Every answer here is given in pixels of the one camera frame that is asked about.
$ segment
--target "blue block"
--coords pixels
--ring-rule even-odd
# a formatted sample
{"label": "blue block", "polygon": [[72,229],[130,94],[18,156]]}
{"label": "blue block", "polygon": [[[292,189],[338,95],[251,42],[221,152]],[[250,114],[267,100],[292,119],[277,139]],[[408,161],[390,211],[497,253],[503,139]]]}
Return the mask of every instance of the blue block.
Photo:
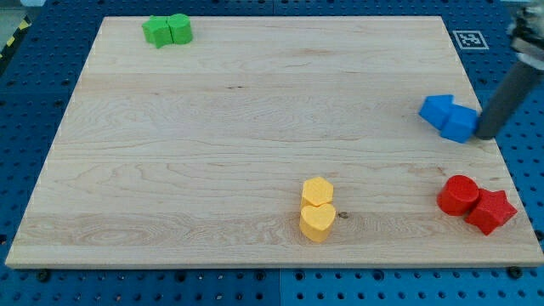
{"label": "blue block", "polygon": [[458,143],[465,143],[476,129],[478,112],[465,106],[454,105],[450,118],[442,127],[440,136]]}
{"label": "blue block", "polygon": [[453,99],[452,94],[428,96],[419,110],[419,116],[441,130],[453,109]]}

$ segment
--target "blue perforated table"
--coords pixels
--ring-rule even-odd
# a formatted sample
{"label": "blue perforated table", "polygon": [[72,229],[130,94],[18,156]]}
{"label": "blue perforated table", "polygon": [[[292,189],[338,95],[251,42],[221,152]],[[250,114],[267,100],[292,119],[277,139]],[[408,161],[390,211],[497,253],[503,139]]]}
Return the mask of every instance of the blue perforated table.
{"label": "blue perforated table", "polygon": [[[481,102],[514,62],[494,0],[48,1],[0,78],[0,258],[36,183],[106,15],[441,15]],[[497,137],[525,209],[544,230],[544,88]],[[0,304],[543,304],[544,269],[13,271]]]}

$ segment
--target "wooden board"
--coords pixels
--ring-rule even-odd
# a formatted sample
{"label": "wooden board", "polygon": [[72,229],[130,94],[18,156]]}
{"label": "wooden board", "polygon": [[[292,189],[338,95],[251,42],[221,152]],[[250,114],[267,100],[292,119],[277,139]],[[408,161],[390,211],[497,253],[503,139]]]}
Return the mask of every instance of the wooden board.
{"label": "wooden board", "polygon": [[[479,109],[439,17],[195,17],[155,49],[105,18],[7,258],[12,268],[479,267],[542,251],[494,141],[442,139],[417,112]],[[436,206],[462,173],[518,215],[486,237]],[[305,179],[335,186],[321,245]]]}

